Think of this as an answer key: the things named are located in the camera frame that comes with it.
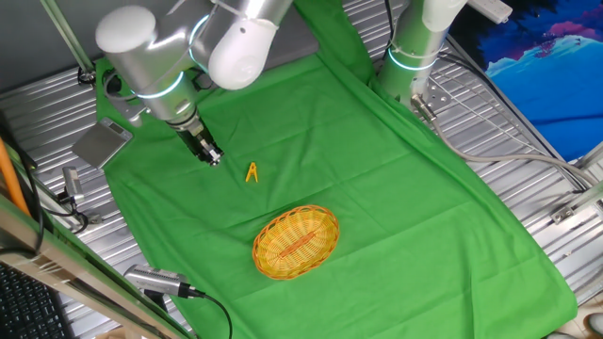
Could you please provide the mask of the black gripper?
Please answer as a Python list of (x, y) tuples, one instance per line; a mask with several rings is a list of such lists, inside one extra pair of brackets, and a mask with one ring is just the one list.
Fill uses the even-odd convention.
[(208, 160), (210, 165), (217, 165), (220, 162), (223, 151), (199, 117), (192, 117), (185, 123), (177, 125), (176, 132), (199, 160)]

